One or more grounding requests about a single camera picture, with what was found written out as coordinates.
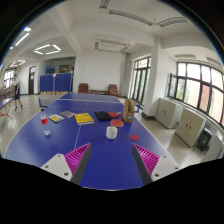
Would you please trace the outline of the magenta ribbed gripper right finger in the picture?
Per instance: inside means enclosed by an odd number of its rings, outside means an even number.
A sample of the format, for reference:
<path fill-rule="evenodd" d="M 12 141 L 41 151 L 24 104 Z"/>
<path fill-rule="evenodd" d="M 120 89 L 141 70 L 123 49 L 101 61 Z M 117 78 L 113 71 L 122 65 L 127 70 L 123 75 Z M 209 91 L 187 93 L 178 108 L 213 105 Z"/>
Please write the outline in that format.
<path fill-rule="evenodd" d="M 146 186 L 180 170 L 178 163 L 166 151 L 153 152 L 134 143 L 132 154 L 136 164 L 136 186 Z"/>

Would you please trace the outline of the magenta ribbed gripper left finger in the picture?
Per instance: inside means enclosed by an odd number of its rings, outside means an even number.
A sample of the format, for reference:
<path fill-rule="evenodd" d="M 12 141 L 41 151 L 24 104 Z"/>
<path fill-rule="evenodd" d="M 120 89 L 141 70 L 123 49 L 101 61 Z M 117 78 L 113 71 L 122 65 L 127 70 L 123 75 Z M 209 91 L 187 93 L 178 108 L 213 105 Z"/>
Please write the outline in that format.
<path fill-rule="evenodd" d="M 56 154 L 42 166 L 42 169 L 79 185 L 90 155 L 91 144 L 87 143 L 65 155 Z"/>

